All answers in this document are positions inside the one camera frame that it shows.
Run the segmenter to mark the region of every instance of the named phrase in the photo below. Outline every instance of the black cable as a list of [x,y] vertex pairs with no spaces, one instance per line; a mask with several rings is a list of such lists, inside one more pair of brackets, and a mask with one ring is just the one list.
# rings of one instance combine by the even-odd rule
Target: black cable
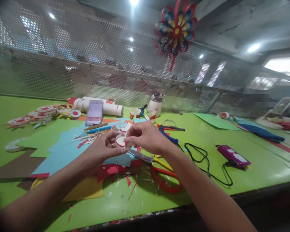
[[[193,148],[194,148],[198,153],[200,153],[200,154],[203,156],[203,158],[202,158],[201,160],[196,160],[196,159],[192,156],[192,154],[191,154],[190,150],[188,149],[187,145],[193,147]],[[228,175],[228,177],[229,177],[229,179],[230,179],[230,181],[231,181],[230,184],[228,184],[228,183],[224,183],[224,182],[222,182],[221,180],[219,180],[217,177],[215,177],[215,176],[213,176],[213,175],[210,174],[210,172],[209,172],[210,162],[209,162],[209,159],[207,158],[207,156],[208,156],[207,151],[205,151],[204,149],[202,149],[202,148],[200,148],[200,147],[197,147],[197,146],[195,146],[195,145],[193,145],[193,144],[190,144],[190,143],[185,143],[184,146],[185,146],[186,150],[188,151],[188,153],[189,153],[189,155],[190,155],[190,157],[191,157],[191,159],[192,159],[192,161],[193,161],[194,163],[196,163],[196,162],[197,162],[197,163],[201,163],[203,160],[206,160],[206,161],[208,162],[207,171],[205,171],[204,169],[202,169],[202,168],[200,168],[200,167],[199,167],[199,168],[200,168],[203,172],[207,173],[207,175],[208,175],[210,178],[214,178],[215,180],[219,181],[221,184],[224,184],[224,185],[226,185],[226,186],[232,186],[232,185],[233,185],[233,181],[232,181],[231,177],[229,176],[228,171],[226,170],[226,165],[229,165],[229,164],[232,165],[232,163],[226,162],[225,164],[222,165],[222,168],[226,171],[226,174]]]

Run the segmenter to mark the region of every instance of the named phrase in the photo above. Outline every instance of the scissor blade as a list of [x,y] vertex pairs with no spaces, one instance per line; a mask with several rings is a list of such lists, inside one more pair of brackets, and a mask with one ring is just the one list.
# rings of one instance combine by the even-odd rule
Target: scissor blade
[[137,158],[139,158],[139,159],[141,159],[141,160],[143,160],[143,161],[145,161],[147,163],[152,163],[153,160],[154,160],[154,158],[151,158],[151,157],[148,157],[146,155],[143,155],[142,153],[139,153],[139,152],[137,152],[135,150],[132,150],[132,149],[129,151],[129,153],[133,154],[135,157],[137,157]]

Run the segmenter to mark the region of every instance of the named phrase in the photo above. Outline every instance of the green cardboard sheet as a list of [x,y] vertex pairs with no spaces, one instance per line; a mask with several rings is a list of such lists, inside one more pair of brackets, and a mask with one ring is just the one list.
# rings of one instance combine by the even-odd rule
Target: green cardboard sheet
[[202,113],[195,113],[194,115],[198,116],[203,121],[207,122],[208,124],[220,128],[220,129],[227,129],[227,130],[234,130],[234,131],[242,131],[242,129],[238,128],[236,125],[218,118],[216,115],[212,114],[202,114]]
[[20,141],[18,145],[37,150],[31,157],[48,157],[50,154],[47,149],[57,143],[62,132],[69,131],[72,127],[80,126],[83,121],[58,119],[44,129]]

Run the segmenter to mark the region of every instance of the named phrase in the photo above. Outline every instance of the orange scissors handle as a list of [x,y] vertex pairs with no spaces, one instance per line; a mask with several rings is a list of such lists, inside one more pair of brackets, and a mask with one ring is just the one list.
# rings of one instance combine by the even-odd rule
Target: orange scissors handle
[[[163,188],[167,192],[169,192],[169,193],[179,193],[183,189],[183,184],[179,181],[179,179],[178,179],[178,177],[177,177],[177,175],[175,173],[167,171],[167,170],[164,170],[164,169],[156,168],[153,165],[151,166],[150,172],[154,176],[154,178],[157,181],[158,185],[160,185],[161,188]],[[167,186],[164,181],[160,180],[160,178],[159,178],[159,176],[158,176],[158,174],[156,172],[176,178],[178,180],[178,182],[179,182],[179,186],[175,187],[175,188]]]

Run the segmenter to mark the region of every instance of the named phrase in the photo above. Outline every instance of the yellow scissors handle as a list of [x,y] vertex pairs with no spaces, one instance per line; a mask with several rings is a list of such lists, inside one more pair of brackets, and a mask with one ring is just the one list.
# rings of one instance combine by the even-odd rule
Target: yellow scissors handle
[[168,165],[168,164],[162,162],[160,159],[158,159],[158,158],[155,157],[155,156],[154,156],[154,162],[156,162],[156,163],[160,164],[161,166],[165,167],[166,169],[168,169],[168,170],[174,172],[170,165]]

